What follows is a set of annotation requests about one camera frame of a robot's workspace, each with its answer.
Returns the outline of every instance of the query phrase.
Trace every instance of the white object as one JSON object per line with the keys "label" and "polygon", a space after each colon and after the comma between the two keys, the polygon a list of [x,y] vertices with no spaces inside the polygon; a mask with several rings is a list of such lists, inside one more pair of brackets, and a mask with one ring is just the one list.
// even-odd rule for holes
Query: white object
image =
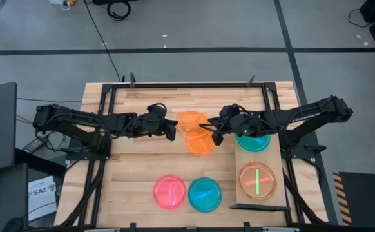
{"label": "white object", "polygon": [[67,0],[48,0],[51,4],[60,5],[60,9],[62,10],[70,10],[70,3]]}
{"label": "white object", "polygon": [[63,4],[64,2],[64,0],[48,0],[48,1],[51,4],[57,4],[57,5]]}
{"label": "white object", "polygon": [[55,191],[53,177],[28,183],[28,221],[57,211]]}

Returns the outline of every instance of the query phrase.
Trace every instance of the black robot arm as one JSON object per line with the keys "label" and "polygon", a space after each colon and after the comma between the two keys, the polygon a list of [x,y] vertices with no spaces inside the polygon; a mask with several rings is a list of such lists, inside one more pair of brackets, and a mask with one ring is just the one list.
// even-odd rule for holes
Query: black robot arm
{"label": "black robot arm", "polygon": [[[51,104],[37,107],[33,127],[36,132],[61,132],[81,141],[83,147],[93,151],[102,150],[105,140],[123,136],[137,138],[165,135],[170,141],[175,140],[175,126],[178,122],[165,118],[166,106],[156,103],[148,106],[147,110],[147,113],[139,116],[136,113],[97,115]],[[76,125],[103,129],[105,135],[99,131],[84,131]]]}
{"label": "black robot arm", "polygon": [[[248,111],[242,106],[233,104],[224,106],[219,117],[209,119],[210,124],[201,124],[204,129],[213,132],[216,145],[223,141],[223,135],[235,133],[239,137],[262,137],[279,133],[282,149],[288,150],[306,134],[332,122],[346,122],[352,115],[343,99],[335,96],[319,100],[290,110]],[[288,125],[305,121],[293,130]]]}

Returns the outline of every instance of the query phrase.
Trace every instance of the floor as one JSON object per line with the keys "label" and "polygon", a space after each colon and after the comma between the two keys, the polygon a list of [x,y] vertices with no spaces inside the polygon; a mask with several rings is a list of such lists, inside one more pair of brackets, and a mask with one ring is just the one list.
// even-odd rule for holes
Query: floor
{"label": "floor", "polygon": [[[347,22],[364,2],[138,0],[121,22],[101,6],[89,9],[120,75],[133,72],[139,82],[255,75],[255,81],[293,81],[302,104],[330,94],[343,98],[352,118],[316,132],[328,147],[322,157],[332,180],[333,171],[375,173],[375,42],[368,28]],[[365,24],[359,12],[352,20]],[[0,84],[16,82],[18,97],[81,100],[87,82],[117,82],[103,49],[82,1],[62,11],[47,0],[0,0]],[[17,113],[33,119],[38,104],[18,101]],[[80,103],[63,105],[79,109]],[[17,147],[33,132],[17,122]],[[51,140],[58,144],[61,137]],[[331,196],[338,209],[334,188]]]}

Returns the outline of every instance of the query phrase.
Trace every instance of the blue line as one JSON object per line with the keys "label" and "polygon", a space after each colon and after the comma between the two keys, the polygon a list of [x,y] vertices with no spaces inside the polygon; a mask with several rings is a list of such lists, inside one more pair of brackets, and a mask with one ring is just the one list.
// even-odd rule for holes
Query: blue line
{"label": "blue line", "polygon": [[255,141],[257,141],[259,144],[263,144],[264,143],[264,141],[262,139],[260,139],[260,138],[255,138]]}
{"label": "blue line", "polygon": [[214,192],[214,189],[211,189],[211,190],[209,190],[209,191],[206,191],[206,192],[202,193],[202,194],[199,195],[199,196],[196,196],[196,197],[195,197],[195,200],[198,200],[198,199],[200,199],[200,198],[202,198],[202,197],[205,197],[206,195],[208,195],[208,194],[210,194],[210,193],[212,193],[212,192]]}

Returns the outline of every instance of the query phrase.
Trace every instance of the wooden table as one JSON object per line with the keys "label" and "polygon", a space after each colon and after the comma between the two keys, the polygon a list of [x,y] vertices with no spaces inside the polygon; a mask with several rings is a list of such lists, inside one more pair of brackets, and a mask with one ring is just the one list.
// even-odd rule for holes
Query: wooden table
{"label": "wooden table", "polygon": [[[276,87],[281,109],[298,106],[292,82],[276,82]],[[98,111],[101,88],[101,83],[86,85],[81,111]],[[146,113],[146,106],[157,102],[168,107],[166,118],[169,119],[186,110],[216,117],[222,106],[232,103],[251,110],[265,109],[262,91],[254,88],[126,88],[116,92],[114,113]],[[87,167],[88,161],[80,161],[67,172],[56,225],[66,219],[82,197]],[[327,220],[315,168],[301,160],[294,160],[294,170],[300,194],[321,219]],[[212,213],[199,213],[188,200],[173,211],[159,208],[153,200],[153,185],[159,177],[171,173],[180,176],[187,186],[199,177],[215,179],[223,194],[219,208]],[[244,222],[250,222],[251,226],[286,225],[283,211],[229,209],[236,201],[235,186],[233,135],[225,136],[222,145],[205,157],[192,155],[179,133],[173,142],[165,137],[121,137],[113,140],[111,157],[106,163],[97,227],[129,227],[131,222],[136,222],[137,227],[241,227]],[[92,206],[91,198],[86,223],[90,222]],[[292,216],[296,222],[294,209]]]}

